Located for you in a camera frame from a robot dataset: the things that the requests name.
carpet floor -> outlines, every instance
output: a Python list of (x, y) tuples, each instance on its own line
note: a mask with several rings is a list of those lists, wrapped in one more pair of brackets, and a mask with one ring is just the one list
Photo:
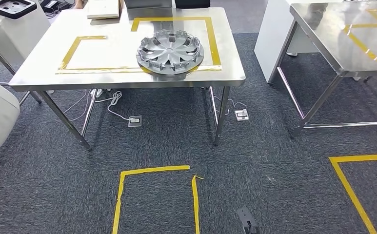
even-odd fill
[[(305, 130), (291, 139), (298, 116), (281, 81), (266, 84), (253, 52), (257, 36), (234, 34), (247, 79), (230, 98), (247, 105), (250, 121), (231, 112), (220, 146), (211, 144), (210, 100), (200, 88), (121, 90), (112, 110), (142, 115), (139, 128), (97, 103), (86, 135), (91, 152), (29, 98), (0, 149), (0, 234), (111, 233), (120, 172), (169, 165), (191, 168), (126, 178), (119, 233), (195, 233), (191, 178), (198, 175), (201, 233), (243, 233), (236, 210), (247, 207), (261, 234), (367, 234), (328, 157), (377, 154), (377, 127)], [(287, 57), (282, 67), (306, 112), (334, 77), (320, 54)], [(0, 67), (0, 80), (10, 78)], [(52, 98), (66, 110), (83, 94)], [(85, 103), (68, 116), (80, 116)], [(344, 79), (313, 122), (369, 120), (377, 121), (377, 77)], [(377, 230), (377, 163), (342, 170)]]

black object on floor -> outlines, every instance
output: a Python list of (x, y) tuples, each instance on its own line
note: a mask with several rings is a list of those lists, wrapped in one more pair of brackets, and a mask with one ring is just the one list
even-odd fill
[(175, 0), (176, 8), (207, 8), (210, 0)]

yellow tape marking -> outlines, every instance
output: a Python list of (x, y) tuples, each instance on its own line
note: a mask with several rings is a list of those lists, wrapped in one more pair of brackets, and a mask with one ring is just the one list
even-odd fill
[[(377, 20), (377, 9), (367, 9), (366, 10), (372, 17)], [(377, 23), (362, 23), (362, 24), (348, 24), (345, 26), (343, 31), (349, 36), (350, 39), (357, 45), (363, 52), (365, 52), (368, 57), (374, 61), (377, 61), (377, 56), (370, 51), (370, 49), (361, 42), (355, 35), (351, 33), (351, 29), (353, 28), (377, 28)]]
[(196, 178), (203, 179), (199, 176), (194, 176), (191, 180), (191, 187), (193, 188), (194, 198), (194, 220), (196, 221), (196, 234), (200, 234), (200, 218), (199, 218), (199, 206), (198, 206), (198, 192)]
[[(213, 66), (197, 66), (191, 69), (189, 72), (221, 71), (222, 70), (221, 60), (220, 60), (220, 55), (218, 53), (216, 35), (214, 34), (214, 27), (213, 27), (211, 17), (134, 18), (132, 26), (131, 26), (131, 32), (136, 32), (138, 30), (140, 21), (177, 21), (177, 20), (181, 20), (181, 21), (182, 20), (203, 20), (205, 21), (205, 26), (207, 29), (207, 36), (208, 36), (208, 41), (210, 44), (210, 52), (211, 52), (211, 59), (213, 61)], [(82, 40), (90, 40), (90, 39), (106, 39), (106, 36), (76, 37), (73, 44), (71, 45), (68, 52), (66, 53), (65, 57), (63, 58), (60, 68), (58, 68), (58, 71), (55, 74), (59, 75), (59, 74), (140, 73), (140, 72), (151, 73), (151, 71), (149, 71), (148, 69), (140, 68), (140, 67), (67, 68), (68, 63), (72, 59), (72, 56), (75, 53), (76, 49), (78, 48), (80, 42)]]
[(349, 197), (351, 198), (353, 204), (355, 205), (356, 210), (358, 211), (360, 217), (362, 218), (363, 223), (365, 224), (366, 228), (368, 229), (370, 234), (377, 234), (374, 226), (372, 225), (371, 220), (369, 219), (368, 215), (366, 214), (364, 208), (362, 207), (359, 199), (357, 198), (354, 190), (352, 189), (351, 185), (349, 184), (348, 180), (345, 177), (342, 169), (339, 167), (339, 163), (341, 162), (360, 162), (360, 161), (374, 161), (377, 160), (377, 155), (364, 155), (364, 156), (341, 156), (341, 157), (329, 157), (329, 160), (336, 171), (337, 176), (339, 177), (340, 181), (343, 184), (346, 192), (348, 193)]
[(355, 37), (355, 35), (353, 35), (350, 31), (349, 31), (349, 27), (346, 26), (345, 29), (343, 30), (348, 36), (350, 39), (352, 39), (354, 41), (354, 43), (364, 52), (366, 53), (366, 55), (370, 58), (370, 59), (375, 59), (377, 56), (370, 50), (368, 49), (368, 47), (362, 42), (360, 41), (357, 37)]
[[(191, 69), (188, 72), (209, 72), (209, 71), (221, 71), (222, 66), (197, 66)], [(114, 68), (114, 67), (102, 67), (102, 68), (67, 68), (63, 70), (58, 70), (56, 74), (96, 74), (96, 73), (153, 73), (152, 71), (146, 69), (145, 67), (121, 67), (121, 68)]]
[(78, 48), (80, 42), (82, 40), (103, 40), (106, 39), (106, 36), (83, 36), (83, 37), (76, 37), (73, 41), (71, 48), (69, 48), (68, 53), (66, 53), (65, 57), (60, 64), (59, 70), (66, 69), (68, 63), (72, 59), (73, 54), (75, 53), (76, 49)]
[(218, 53), (216, 35), (214, 34), (211, 17), (157, 17), (157, 18), (134, 18), (131, 26), (131, 32), (136, 32), (140, 21), (185, 21), (185, 20), (203, 20), (207, 29), (208, 42), (210, 43), (211, 59), (213, 65), (221, 65), (220, 55)]
[[(114, 228), (112, 230), (112, 234), (118, 234), (119, 232), (118, 229), (119, 229), (119, 215), (120, 215), (120, 210), (121, 210), (121, 196), (123, 192), (123, 184), (124, 184), (125, 176), (149, 173), (149, 172), (166, 172), (166, 171), (189, 170), (189, 169), (190, 169), (189, 165), (181, 165), (181, 166), (143, 168), (143, 169), (135, 169), (135, 170), (121, 172), (120, 177), (119, 177), (118, 198), (117, 198), (117, 204), (115, 206)], [(195, 201), (197, 201), (197, 212), (198, 212), (198, 197), (194, 197), (194, 203)], [(197, 230), (198, 215), (196, 216), (195, 219), (196, 219), (196, 230)]]

black tray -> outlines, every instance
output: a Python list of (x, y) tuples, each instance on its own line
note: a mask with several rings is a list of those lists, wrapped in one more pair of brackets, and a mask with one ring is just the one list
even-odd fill
[(37, 7), (36, 3), (30, 0), (0, 0), (0, 15), (18, 19)]

white cable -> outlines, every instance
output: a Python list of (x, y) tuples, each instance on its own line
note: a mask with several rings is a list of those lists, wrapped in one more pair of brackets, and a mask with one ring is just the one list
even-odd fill
[(121, 97), (122, 97), (122, 92), (121, 92), (121, 91), (116, 91), (116, 92), (114, 93), (113, 97), (108, 98), (108, 99), (104, 99), (104, 100), (100, 100), (100, 101), (95, 101), (95, 102), (103, 102), (103, 101), (112, 100), (112, 101), (111, 101), (111, 104), (109, 104), (109, 106), (108, 106), (108, 111), (111, 112), (112, 114), (116, 115), (116, 116), (121, 117), (121, 118), (124, 119), (124, 120), (128, 120), (128, 121), (129, 121), (129, 120), (132, 120), (133, 118), (124, 118), (122, 115), (117, 114), (117, 113), (115, 113), (115, 112), (113, 112), (113, 111), (111, 111), (111, 110), (109, 109), (109, 107), (111, 107), (111, 106), (115, 106), (115, 105), (117, 104), (118, 100), (119, 100)]
[(69, 107), (69, 108), (68, 108), (66, 111), (64, 111), (63, 113), (65, 114), (65, 113), (68, 112), (72, 107), (74, 107), (76, 104), (78, 104), (80, 101), (82, 101), (82, 99), (85, 98), (87, 92), (88, 92), (88, 90), (85, 89), (85, 94), (83, 95), (83, 97), (81, 97), (77, 102), (75, 102), (75, 104), (73, 104), (71, 107)]
[(77, 119), (82, 118), (82, 116), (85, 115), (86, 109), (88, 108), (88, 103), (89, 103), (89, 95), (86, 97), (86, 105), (85, 105), (85, 110), (83, 111), (82, 115), (80, 115), (78, 118), (70, 119), (70, 121), (75, 121)]
[[(214, 96), (214, 98), (217, 98), (219, 101), (221, 101), (221, 99), (219, 97), (217, 97), (217, 96)], [(244, 104), (244, 103), (242, 103), (242, 102), (238, 101), (238, 102), (234, 103), (234, 101), (231, 98), (229, 98), (228, 100), (230, 100), (231, 103), (233, 104), (233, 108), (235, 108), (237, 104), (241, 104), (241, 105), (243, 105), (247, 109), (247, 105)], [(228, 113), (225, 114), (226, 116), (230, 113), (230, 109), (227, 108), (227, 110), (228, 110)]]
[[(69, 107), (66, 111), (64, 111), (63, 113), (66, 114), (70, 109), (72, 109), (72, 107), (74, 107), (76, 104), (78, 104), (80, 101), (82, 101), (82, 99), (84, 99), (86, 97), (87, 94), (90, 94), (90, 92), (88, 93), (88, 90), (85, 89), (85, 95), (83, 95), (83, 97), (81, 97), (77, 102), (75, 102), (75, 104), (73, 104), (71, 107)], [(89, 103), (89, 96), (86, 97), (86, 105), (85, 105), (85, 110), (83, 111), (82, 115), (80, 115), (79, 117), (77, 118), (74, 118), (74, 119), (68, 119), (69, 121), (75, 121), (75, 120), (78, 120), (80, 119), (82, 116), (85, 115), (86, 113), (86, 108), (88, 107), (88, 103)]]
[(241, 104), (241, 105), (243, 105), (243, 106), (247, 109), (246, 104), (243, 104), (243, 103), (241, 103), (241, 102), (239, 102), (239, 101), (236, 102), (236, 103), (234, 104), (234, 101), (233, 101), (231, 98), (229, 98), (228, 100), (230, 100), (230, 101), (233, 103), (233, 106), (234, 106), (234, 107), (236, 107), (237, 104)]
[(230, 113), (230, 109), (227, 108), (227, 113), (225, 114), (226, 116)]

